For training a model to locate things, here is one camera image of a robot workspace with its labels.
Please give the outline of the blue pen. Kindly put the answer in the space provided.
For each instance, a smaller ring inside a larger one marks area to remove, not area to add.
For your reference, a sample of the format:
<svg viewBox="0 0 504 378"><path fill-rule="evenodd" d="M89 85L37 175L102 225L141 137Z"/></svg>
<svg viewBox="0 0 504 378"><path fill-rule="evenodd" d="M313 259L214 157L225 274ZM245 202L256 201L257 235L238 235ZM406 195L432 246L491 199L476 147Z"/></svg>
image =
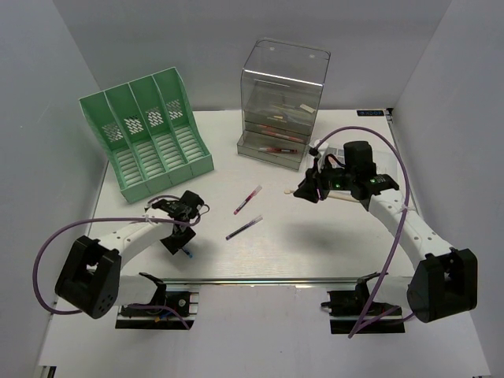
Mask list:
<svg viewBox="0 0 504 378"><path fill-rule="evenodd" d="M193 254L187 249L187 248L182 248L182 251L190 258L193 258Z"/></svg>

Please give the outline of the plastic sleeve with printed sheets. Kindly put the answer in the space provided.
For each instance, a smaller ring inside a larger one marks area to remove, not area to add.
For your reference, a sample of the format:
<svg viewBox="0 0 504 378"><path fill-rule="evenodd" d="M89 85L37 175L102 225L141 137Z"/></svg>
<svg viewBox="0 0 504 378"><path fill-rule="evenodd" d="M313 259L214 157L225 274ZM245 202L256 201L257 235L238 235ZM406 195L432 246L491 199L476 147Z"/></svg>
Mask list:
<svg viewBox="0 0 504 378"><path fill-rule="evenodd" d="M345 164L344 149L342 146L329 147L327 153L334 155L337 161ZM372 157L379 174L388 174L394 181L398 181L398 162L393 154L373 151Z"/></svg>

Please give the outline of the red orange highlighter pen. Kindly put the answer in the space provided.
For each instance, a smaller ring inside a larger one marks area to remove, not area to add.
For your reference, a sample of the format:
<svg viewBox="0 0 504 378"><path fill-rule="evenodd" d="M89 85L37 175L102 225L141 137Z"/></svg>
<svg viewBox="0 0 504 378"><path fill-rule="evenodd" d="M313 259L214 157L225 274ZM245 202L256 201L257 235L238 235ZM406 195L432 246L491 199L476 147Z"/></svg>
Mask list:
<svg viewBox="0 0 504 378"><path fill-rule="evenodd" d="M289 135L280 134L280 133L275 133L275 132L270 132L270 131L262 131L261 133L264 135L269 135L269 136L272 136L275 138L290 140L290 141L297 142L297 143L303 142L303 139L296 138L296 137L289 136Z"/></svg>

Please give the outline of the dark purple pen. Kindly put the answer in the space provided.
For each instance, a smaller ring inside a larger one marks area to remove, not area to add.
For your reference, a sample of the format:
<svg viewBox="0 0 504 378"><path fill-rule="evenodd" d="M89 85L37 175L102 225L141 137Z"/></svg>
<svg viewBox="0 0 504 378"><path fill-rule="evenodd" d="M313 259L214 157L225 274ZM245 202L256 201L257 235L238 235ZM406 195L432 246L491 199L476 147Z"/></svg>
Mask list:
<svg viewBox="0 0 504 378"><path fill-rule="evenodd" d="M229 235L226 235L225 239L227 241L230 240L230 239L233 239L234 237L236 237L240 233L246 231L248 228L253 227L255 224L261 222L262 220L263 220L263 216L262 215L260 215L258 217L255 217L253 220L250 220L248 223L246 223L245 225L243 225L240 228L236 229L235 231L233 231Z"/></svg>

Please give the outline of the beige eraser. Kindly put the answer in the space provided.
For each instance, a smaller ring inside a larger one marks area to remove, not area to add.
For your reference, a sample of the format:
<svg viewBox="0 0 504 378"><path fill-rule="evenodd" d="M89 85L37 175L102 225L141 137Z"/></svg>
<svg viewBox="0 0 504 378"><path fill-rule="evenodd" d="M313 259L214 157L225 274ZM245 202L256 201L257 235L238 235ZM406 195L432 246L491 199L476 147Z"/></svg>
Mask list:
<svg viewBox="0 0 504 378"><path fill-rule="evenodd" d="M299 107L308 113L314 113L316 111L314 108L312 108L306 104L301 104Z"/></svg>

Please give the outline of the yellow highlighter pen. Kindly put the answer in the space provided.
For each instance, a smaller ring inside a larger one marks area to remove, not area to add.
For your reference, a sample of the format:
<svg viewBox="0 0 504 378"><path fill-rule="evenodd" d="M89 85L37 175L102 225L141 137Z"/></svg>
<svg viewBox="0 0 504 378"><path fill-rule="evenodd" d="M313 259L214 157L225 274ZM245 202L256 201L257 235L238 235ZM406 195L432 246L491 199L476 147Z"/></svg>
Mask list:
<svg viewBox="0 0 504 378"><path fill-rule="evenodd" d="M288 104L279 104L279 103L271 103L270 106L274 109L282 110L282 111L293 111L293 110L299 110L298 107L296 106L290 106Z"/></svg>

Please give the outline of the clear plastic drawer cabinet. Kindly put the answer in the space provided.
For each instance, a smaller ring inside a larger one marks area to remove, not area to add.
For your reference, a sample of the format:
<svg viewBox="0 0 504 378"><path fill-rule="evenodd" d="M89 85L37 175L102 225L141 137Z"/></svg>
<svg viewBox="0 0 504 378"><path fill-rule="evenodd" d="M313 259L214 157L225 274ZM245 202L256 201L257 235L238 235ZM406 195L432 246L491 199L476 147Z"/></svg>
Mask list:
<svg viewBox="0 0 504 378"><path fill-rule="evenodd" d="M259 39L250 52L240 77L242 135L237 152L245 157L299 170L306 154L321 104L331 53L316 47ZM299 110L274 109L271 103L296 106ZM316 111L308 113L306 104ZM283 116L282 120L273 116ZM302 143L264 135L257 127L266 124L292 130L280 133L303 139ZM260 147L296 149L296 154L261 152Z"/></svg>

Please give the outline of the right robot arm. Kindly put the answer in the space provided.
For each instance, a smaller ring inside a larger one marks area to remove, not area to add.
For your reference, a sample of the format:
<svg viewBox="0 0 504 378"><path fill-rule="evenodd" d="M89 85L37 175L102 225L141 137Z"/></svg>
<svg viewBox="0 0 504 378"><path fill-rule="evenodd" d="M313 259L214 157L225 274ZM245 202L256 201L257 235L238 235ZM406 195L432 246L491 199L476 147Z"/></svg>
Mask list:
<svg viewBox="0 0 504 378"><path fill-rule="evenodd" d="M476 308L478 261L469 249L457 249L437 235L414 209L406 194L388 175L379 174L372 147L366 141L343 146L338 161L327 143L310 150L313 165L294 192L296 198L317 203L333 191L347 191L394 236L409 258L414 274L361 278L356 306L375 313L384 303L412 311L424 323Z"/></svg>

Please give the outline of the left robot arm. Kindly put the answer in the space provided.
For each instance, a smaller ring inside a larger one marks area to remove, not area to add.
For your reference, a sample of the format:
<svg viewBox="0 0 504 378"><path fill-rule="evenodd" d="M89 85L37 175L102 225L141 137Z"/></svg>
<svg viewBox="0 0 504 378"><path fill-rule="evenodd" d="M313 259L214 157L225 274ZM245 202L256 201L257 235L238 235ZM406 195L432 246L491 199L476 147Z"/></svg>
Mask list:
<svg viewBox="0 0 504 378"><path fill-rule="evenodd" d="M170 254L180 252L195 236L203 199L192 191L181 197L160 196L148 202L144 217L108 235L79 237L55 285L55 293L93 319L114 306L166 312L166 284L149 273L127 276L122 269L159 242Z"/></svg>

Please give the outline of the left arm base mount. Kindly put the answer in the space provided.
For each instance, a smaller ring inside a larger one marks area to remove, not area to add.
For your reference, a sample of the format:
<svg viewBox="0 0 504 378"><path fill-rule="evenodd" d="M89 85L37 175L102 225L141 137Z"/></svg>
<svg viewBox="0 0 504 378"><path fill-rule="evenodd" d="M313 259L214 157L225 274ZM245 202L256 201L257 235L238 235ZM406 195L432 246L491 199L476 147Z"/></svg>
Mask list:
<svg viewBox="0 0 504 378"><path fill-rule="evenodd" d="M116 329L188 331L198 312L198 292L139 273L120 278L115 306Z"/></svg>

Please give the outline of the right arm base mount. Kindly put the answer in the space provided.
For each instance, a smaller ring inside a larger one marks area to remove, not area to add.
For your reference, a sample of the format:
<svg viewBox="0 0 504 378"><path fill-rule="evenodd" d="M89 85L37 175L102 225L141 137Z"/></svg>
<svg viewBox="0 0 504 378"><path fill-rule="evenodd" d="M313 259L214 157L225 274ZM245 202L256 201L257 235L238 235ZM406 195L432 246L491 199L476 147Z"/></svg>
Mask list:
<svg viewBox="0 0 504 378"><path fill-rule="evenodd" d="M328 292L328 300L321 308L328 312L330 330L333 335L348 335L358 320L371 294L367 283L379 276L378 272L357 279L352 289L337 289ZM363 328L358 334L403 334L405 326L402 310L397 308L386 317Z"/></svg>

